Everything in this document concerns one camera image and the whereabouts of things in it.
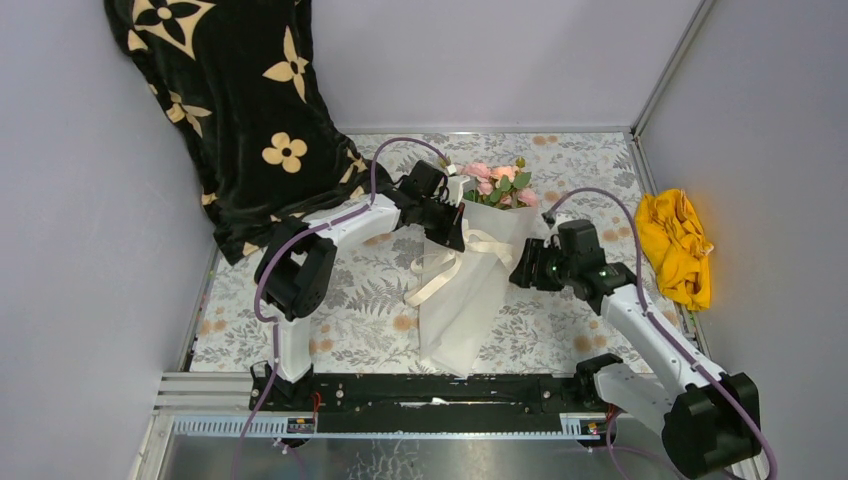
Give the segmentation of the cream printed ribbon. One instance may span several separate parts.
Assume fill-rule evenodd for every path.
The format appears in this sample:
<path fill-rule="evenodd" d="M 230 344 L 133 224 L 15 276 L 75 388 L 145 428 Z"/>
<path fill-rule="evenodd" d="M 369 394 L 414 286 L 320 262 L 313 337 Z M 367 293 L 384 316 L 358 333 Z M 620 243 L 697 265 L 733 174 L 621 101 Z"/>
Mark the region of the cream printed ribbon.
<path fill-rule="evenodd" d="M 481 253 L 495 255 L 505 266 L 513 263 L 512 245 L 498 241 L 494 236 L 481 230 L 471 228 L 468 220 L 462 221 L 462 238 L 466 253 Z M 461 269 L 463 253 L 448 249 L 443 253 L 424 254 L 415 258 L 410 270 L 423 276 L 425 273 L 436 272 L 437 275 L 429 281 L 422 281 L 419 286 L 404 294 L 406 304 L 418 307 L 432 297 L 437 291 L 449 284 Z"/>

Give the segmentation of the pink fake flower bouquet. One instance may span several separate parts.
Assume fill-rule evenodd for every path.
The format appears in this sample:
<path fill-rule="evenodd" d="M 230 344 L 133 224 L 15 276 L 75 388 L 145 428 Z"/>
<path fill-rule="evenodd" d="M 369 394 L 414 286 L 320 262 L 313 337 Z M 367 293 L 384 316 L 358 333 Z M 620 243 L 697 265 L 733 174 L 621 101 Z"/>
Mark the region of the pink fake flower bouquet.
<path fill-rule="evenodd" d="M 446 167 L 451 164 L 472 178 L 472 187 L 465 193 L 462 202 L 499 210 L 538 206 L 538 196 L 532 189 L 532 173 L 527 169 L 524 157 L 517 157 L 512 163 L 501 166 L 489 166 L 482 162 L 458 166 L 450 160 L 442 159 L 440 167 L 446 175 Z"/>

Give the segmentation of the white translucent wrapping paper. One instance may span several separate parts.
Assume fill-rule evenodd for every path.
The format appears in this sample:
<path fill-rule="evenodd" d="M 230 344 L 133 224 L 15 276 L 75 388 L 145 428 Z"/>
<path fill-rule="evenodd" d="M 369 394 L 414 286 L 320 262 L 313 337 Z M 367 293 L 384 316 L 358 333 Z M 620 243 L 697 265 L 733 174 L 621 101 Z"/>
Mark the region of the white translucent wrapping paper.
<path fill-rule="evenodd" d="M 463 263 L 456 277 L 416 307 L 419 361 L 425 367 L 458 377 L 472 373 L 496 314 L 504 305 L 508 277 L 517 266 L 537 219 L 537 207 L 499 210 L 470 202 L 465 205 L 463 220 L 468 220 L 471 228 L 511 244 L 513 263 L 505 267 L 495 255 L 466 253 L 466 247 L 460 252 Z M 425 242 L 424 254 L 447 250 L 429 240 Z M 419 276 L 422 282 L 436 275 L 431 272 Z"/>

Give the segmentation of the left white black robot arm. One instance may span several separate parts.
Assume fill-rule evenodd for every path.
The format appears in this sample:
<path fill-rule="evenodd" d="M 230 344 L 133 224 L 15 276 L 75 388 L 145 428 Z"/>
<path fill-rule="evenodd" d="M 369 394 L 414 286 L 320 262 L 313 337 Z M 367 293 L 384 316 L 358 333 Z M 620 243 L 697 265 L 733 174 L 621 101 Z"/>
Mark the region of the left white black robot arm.
<path fill-rule="evenodd" d="M 338 251 L 410 225 L 437 245 L 464 251 L 463 197 L 470 182 L 420 161 L 398 183 L 374 179 L 370 196 L 349 208 L 276 227 L 255 272 L 254 307 L 261 321 L 274 325 L 268 364 L 271 395 L 282 408 L 296 411 L 309 401 L 309 318 L 326 297 Z"/>

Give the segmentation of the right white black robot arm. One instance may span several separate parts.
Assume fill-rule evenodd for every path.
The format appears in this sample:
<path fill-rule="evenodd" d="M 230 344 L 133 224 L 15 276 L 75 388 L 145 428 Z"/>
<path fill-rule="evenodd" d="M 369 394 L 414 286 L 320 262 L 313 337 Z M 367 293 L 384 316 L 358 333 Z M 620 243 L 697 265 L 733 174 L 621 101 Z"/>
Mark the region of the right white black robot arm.
<path fill-rule="evenodd" d="M 614 354 L 578 363 L 573 396 L 583 410 L 612 405 L 629 413 L 660 437 L 672 465 L 688 479 L 763 452 L 753 380 L 728 374 L 674 329 L 637 275 L 607 261 L 591 222 L 567 221 L 548 239 L 527 239 L 509 280 L 538 291 L 571 288 L 651 368 L 654 377 L 644 378 Z"/>

